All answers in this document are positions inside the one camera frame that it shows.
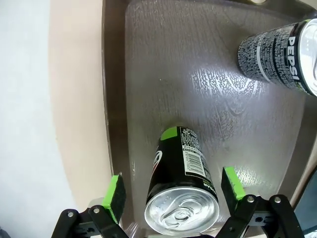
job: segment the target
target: green patch on can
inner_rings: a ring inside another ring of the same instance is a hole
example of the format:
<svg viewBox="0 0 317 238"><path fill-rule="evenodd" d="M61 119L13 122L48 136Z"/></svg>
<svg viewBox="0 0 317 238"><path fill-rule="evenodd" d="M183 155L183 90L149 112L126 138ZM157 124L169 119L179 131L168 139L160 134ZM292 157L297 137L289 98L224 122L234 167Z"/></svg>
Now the green patch on can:
<svg viewBox="0 0 317 238"><path fill-rule="evenodd" d="M230 180L230 184L232 187L232 190L234 192L234 195L236 196L237 200L241 200L245 195L246 192L243 189L243 186L236 175L236 172L234 171L233 167L225 167L226 174Z"/></svg>
<svg viewBox="0 0 317 238"><path fill-rule="evenodd" d="M175 126L164 131L162 136L160 137L160 140L166 140L176 136L177 136L177 127Z"/></svg>

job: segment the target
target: barcode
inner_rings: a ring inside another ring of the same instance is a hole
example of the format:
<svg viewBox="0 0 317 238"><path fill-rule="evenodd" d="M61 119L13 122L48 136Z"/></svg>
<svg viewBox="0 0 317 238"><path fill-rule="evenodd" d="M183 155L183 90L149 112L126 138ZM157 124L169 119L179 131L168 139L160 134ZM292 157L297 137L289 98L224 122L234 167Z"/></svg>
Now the barcode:
<svg viewBox="0 0 317 238"><path fill-rule="evenodd" d="M199 155L184 151L185 172L196 173L206 177L202 159Z"/></svg>

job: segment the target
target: soda can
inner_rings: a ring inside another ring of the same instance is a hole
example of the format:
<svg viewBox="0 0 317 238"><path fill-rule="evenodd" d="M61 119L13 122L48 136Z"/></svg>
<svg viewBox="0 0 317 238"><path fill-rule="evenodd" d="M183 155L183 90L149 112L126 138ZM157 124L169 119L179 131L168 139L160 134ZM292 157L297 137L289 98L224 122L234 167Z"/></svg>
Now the soda can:
<svg viewBox="0 0 317 238"><path fill-rule="evenodd" d="M317 96L317 19L247 38L239 46L238 64L248 78Z"/></svg>
<svg viewBox="0 0 317 238"><path fill-rule="evenodd" d="M158 143L146 222L170 236L207 230L219 216L219 204L197 135L175 126L166 130Z"/></svg>

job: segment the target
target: can lid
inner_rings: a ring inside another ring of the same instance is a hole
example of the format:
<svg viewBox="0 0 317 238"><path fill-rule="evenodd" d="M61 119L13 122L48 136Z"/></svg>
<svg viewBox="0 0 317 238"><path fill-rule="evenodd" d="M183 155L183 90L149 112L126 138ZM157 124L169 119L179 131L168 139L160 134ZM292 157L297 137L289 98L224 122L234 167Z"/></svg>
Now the can lid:
<svg viewBox="0 0 317 238"><path fill-rule="evenodd" d="M299 39L299 61L308 89L317 96L317 19L310 20Z"/></svg>
<svg viewBox="0 0 317 238"><path fill-rule="evenodd" d="M149 226L164 235L203 232L218 219L219 204L212 194L196 187L174 187L154 196L145 209Z"/></svg>

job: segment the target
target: green tape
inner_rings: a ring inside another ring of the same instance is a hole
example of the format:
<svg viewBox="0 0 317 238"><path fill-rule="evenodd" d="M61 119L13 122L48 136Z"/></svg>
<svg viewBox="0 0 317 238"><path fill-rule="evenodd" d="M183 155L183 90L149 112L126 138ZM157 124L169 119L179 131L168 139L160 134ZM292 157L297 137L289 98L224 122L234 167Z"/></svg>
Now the green tape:
<svg viewBox="0 0 317 238"><path fill-rule="evenodd" d="M117 219L114 215L114 212L111 208L111 201L112 201L113 196L114 196L114 192L116 189L118 178L119 178L119 175L112 176L111 181L110 181L110 185L108 187L108 191L107 191L106 196L105 196L103 203L102 203L102 206L110 212L112 219L117 224L118 224L118 221L117 221Z"/></svg>
<svg viewBox="0 0 317 238"><path fill-rule="evenodd" d="M175 126L164 131L162 136L160 137L160 140L166 140L176 136L177 136L177 127Z"/></svg>
<svg viewBox="0 0 317 238"><path fill-rule="evenodd" d="M236 172L234 171L234 168L233 167L225 167L224 169L225 169L226 174L230 180L231 187L232 187L233 192L236 196L236 199L241 200L246 195L246 192L244 191L243 186L242 186L238 176L236 175Z"/></svg>

